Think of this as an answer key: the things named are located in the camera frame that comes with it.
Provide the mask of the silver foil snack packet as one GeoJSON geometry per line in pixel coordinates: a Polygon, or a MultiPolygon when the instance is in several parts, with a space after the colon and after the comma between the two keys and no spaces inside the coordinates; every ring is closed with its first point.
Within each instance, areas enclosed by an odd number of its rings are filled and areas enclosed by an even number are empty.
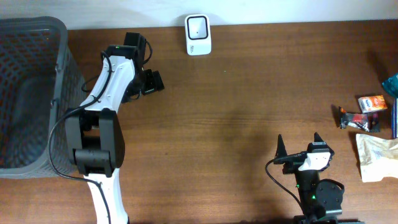
{"type": "Polygon", "coordinates": [[[346,129],[350,126],[368,133],[378,133],[380,131],[379,116],[377,113],[348,113],[339,106],[338,116],[340,129],[346,129]]]}

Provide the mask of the small orange snack packet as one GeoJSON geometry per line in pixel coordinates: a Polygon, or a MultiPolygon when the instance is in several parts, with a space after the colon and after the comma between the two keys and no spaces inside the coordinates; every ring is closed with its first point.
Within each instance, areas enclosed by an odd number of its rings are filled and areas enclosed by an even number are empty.
{"type": "Polygon", "coordinates": [[[382,95],[363,96],[358,99],[362,113],[373,113],[387,109],[387,104],[382,95]]]}

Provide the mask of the beige PanTree snack pouch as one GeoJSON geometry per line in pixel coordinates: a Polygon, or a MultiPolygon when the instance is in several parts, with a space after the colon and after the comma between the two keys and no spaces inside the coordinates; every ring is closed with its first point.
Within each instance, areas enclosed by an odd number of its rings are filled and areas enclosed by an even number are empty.
{"type": "Polygon", "coordinates": [[[356,145],[363,182],[397,178],[397,139],[356,134],[356,145]]]}

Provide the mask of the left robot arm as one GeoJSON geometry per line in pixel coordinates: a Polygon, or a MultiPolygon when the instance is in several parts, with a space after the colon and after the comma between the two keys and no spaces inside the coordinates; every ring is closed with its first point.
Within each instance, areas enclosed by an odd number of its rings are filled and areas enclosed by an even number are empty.
{"type": "Polygon", "coordinates": [[[130,222],[119,180],[126,145],[118,111],[124,103],[164,89],[160,73],[144,69],[151,49],[143,35],[128,32],[123,44],[102,51],[103,68],[94,87],[65,117],[69,160],[90,188],[97,223],[130,222]]]}

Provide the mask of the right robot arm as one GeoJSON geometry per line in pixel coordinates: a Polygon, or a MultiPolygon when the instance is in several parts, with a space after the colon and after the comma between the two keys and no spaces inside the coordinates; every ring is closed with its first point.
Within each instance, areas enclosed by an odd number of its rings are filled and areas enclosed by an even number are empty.
{"type": "Polygon", "coordinates": [[[344,185],[320,178],[334,155],[333,149],[318,133],[314,134],[314,140],[305,151],[296,154],[287,154],[282,136],[278,135],[275,157],[270,163],[282,164],[284,175],[295,176],[298,196],[294,199],[303,214],[294,216],[294,223],[360,223],[355,219],[338,218],[343,213],[344,185]]]}

